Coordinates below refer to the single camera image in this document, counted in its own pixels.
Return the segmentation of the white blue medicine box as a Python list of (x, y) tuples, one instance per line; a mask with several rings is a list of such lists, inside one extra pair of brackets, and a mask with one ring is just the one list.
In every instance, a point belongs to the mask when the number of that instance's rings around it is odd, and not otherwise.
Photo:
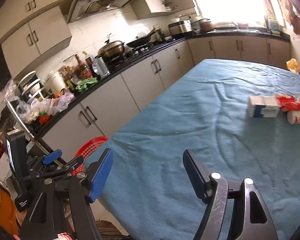
[(251, 118), (277, 118), (279, 110), (279, 102), (274, 96), (249, 96), (248, 116)]

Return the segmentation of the blue table cloth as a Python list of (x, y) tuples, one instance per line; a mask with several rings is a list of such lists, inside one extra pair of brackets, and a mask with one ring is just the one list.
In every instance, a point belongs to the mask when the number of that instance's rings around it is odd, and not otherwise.
[(114, 165), (100, 202), (134, 239), (193, 239), (206, 206), (183, 152), (224, 178), (251, 178), (279, 239), (300, 225), (300, 125), (251, 118), (251, 95), (300, 93), (300, 76), (242, 61), (204, 60), (104, 145)]

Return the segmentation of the dark red pot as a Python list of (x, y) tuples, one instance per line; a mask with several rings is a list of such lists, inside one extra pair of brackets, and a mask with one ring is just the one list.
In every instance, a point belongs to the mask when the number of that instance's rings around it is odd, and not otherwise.
[(203, 18), (198, 21), (201, 31), (207, 33), (214, 30), (213, 24), (209, 18)]

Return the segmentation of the black frying pan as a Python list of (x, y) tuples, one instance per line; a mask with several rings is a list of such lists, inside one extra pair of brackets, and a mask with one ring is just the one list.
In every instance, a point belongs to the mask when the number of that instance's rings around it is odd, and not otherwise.
[(157, 32), (157, 28), (153, 28), (147, 35), (137, 38), (134, 41), (128, 42), (126, 45), (129, 46), (130, 48), (137, 48), (143, 46), (150, 41), (151, 36), (154, 35), (156, 32)]

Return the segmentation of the range hood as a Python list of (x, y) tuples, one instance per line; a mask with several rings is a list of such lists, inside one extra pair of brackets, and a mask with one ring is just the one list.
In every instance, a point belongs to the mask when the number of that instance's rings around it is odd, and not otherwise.
[(119, 9), (131, 0), (73, 0), (71, 3), (67, 23), (72, 23), (94, 14)]

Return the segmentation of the green rag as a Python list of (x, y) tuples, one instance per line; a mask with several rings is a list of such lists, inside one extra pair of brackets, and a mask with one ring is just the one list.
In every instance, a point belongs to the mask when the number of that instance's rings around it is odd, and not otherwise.
[(98, 83), (98, 80), (96, 77), (91, 77), (85, 80), (82, 80), (77, 86), (76, 86), (76, 90), (81, 93), (83, 91), (86, 91), (89, 87), (95, 85), (96, 83)]

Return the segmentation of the hanging plastic bags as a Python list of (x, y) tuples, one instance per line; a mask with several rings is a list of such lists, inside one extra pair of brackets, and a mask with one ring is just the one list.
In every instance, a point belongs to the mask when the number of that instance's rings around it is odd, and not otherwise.
[(290, 0), (280, 0), (280, 2), (285, 28), (292, 30), (294, 34), (300, 36), (300, 16), (294, 10)]

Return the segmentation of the dark soy sauce bottle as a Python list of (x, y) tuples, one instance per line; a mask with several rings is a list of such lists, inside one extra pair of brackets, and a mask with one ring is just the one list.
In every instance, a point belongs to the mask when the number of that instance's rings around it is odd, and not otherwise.
[(87, 66), (89, 67), (93, 77), (97, 77), (94, 69), (93, 69), (93, 61), (94, 61), (94, 58), (92, 55), (90, 55), (89, 53), (87, 53), (86, 51), (82, 51), (82, 53), (84, 54), (85, 56), (85, 61), (87, 63)]

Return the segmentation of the white dish rack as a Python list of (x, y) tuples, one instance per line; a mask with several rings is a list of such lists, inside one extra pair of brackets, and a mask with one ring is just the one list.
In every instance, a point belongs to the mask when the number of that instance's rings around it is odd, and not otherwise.
[(31, 104), (34, 99), (42, 101), (49, 97), (46, 88), (35, 70), (29, 72), (20, 80), (17, 90), (20, 92), (21, 98), (28, 104)]

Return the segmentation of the red plastic basket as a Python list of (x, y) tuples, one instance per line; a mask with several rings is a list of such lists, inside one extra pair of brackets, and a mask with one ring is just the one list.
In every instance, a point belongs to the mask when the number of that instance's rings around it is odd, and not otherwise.
[(108, 140), (105, 136), (95, 137), (94, 139), (86, 142), (75, 154), (74, 159), (78, 156), (83, 157), (83, 163), (75, 170), (72, 171), (72, 175), (75, 176), (78, 172), (82, 172), (84, 168), (85, 160), (91, 156), (99, 147), (101, 147)]

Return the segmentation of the white plastic bag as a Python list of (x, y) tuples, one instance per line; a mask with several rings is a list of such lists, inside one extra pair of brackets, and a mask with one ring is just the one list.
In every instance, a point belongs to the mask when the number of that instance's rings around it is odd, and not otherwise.
[(58, 98), (49, 99), (49, 104), (46, 113), (48, 115), (56, 115), (68, 108), (70, 102), (75, 98), (71, 92), (66, 92)]

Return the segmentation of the lidded steel wok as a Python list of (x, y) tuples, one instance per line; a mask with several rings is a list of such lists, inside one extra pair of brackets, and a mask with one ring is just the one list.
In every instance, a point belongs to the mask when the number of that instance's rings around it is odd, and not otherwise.
[(110, 36), (111, 33), (109, 33), (107, 35), (107, 39), (104, 42), (105, 45), (102, 46), (99, 50), (98, 50), (98, 55), (97, 57), (101, 57), (102, 59), (106, 60), (106, 61), (111, 61), (117, 57), (120, 57), (124, 54), (125, 52), (125, 43), (119, 40), (116, 41), (110, 41)]

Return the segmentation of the red label sauce bottle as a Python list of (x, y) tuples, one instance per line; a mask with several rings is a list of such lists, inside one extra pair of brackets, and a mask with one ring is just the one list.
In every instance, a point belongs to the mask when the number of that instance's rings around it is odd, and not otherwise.
[(83, 61), (81, 61), (81, 59), (79, 58), (79, 56), (77, 54), (75, 54), (75, 58), (78, 62), (78, 70), (79, 70), (80, 78), (82, 80), (92, 78), (93, 75), (92, 75), (89, 67)]

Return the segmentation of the red white torn wrapper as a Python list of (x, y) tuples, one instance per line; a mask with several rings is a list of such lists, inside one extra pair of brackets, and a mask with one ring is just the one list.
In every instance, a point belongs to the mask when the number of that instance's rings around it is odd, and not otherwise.
[(283, 112), (300, 111), (300, 102), (296, 101), (294, 96), (286, 94), (276, 94), (276, 100)]

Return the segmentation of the white plastic bottle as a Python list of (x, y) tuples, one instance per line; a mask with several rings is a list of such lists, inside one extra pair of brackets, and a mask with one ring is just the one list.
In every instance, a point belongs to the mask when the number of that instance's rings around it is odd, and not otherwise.
[(300, 124), (300, 111), (288, 111), (287, 121), (289, 124)]

